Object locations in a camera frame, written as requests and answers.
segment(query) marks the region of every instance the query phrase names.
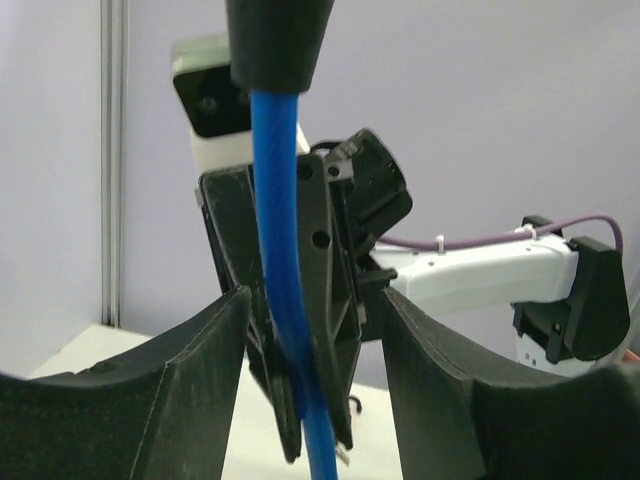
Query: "black cable sleeve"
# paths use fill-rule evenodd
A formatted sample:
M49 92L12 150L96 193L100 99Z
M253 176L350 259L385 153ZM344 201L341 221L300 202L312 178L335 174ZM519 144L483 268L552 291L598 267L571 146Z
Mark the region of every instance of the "black cable sleeve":
M333 0L226 0L231 76L245 90L309 90Z

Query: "metal pole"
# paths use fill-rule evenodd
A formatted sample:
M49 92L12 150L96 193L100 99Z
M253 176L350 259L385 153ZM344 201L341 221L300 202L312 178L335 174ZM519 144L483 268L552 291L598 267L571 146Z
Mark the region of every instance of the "metal pole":
M101 0L102 323L120 327L122 154L128 0Z

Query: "blue hose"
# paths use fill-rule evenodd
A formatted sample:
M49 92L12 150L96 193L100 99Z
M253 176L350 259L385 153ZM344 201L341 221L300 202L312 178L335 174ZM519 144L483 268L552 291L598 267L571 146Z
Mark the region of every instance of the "blue hose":
M335 439L313 362L298 259L298 95L251 93L256 210L267 299L291 373L311 478L337 480Z

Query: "white table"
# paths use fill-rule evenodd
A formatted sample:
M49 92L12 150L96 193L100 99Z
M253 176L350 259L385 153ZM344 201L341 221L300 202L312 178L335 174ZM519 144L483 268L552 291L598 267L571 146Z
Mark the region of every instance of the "white table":
M125 352L149 337L95 325L63 347L31 377L60 372L77 372L98 361ZM339 477L344 480L401 479L389 393L354 385L352 393L364 405L361 415L354 413L354 449L349 452L349 467L338 462ZM309 466L303 452L293 465L284 460L273 410L243 365L236 407L231 423L229 445L222 474L224 480L302 480L309 478Z

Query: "white robotic arm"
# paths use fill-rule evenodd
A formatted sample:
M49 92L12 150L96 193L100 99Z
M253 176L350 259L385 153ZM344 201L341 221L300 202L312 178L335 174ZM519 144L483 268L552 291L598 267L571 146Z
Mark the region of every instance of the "white robotic arm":
M394 288L436 319L494 305L563 300L578 265L578 254L556 235L444 254L379 244L372 256L381 267L398 272ZM528 335L514 336L516 360L532 368L576 376L595 364L575 358L551 363Z

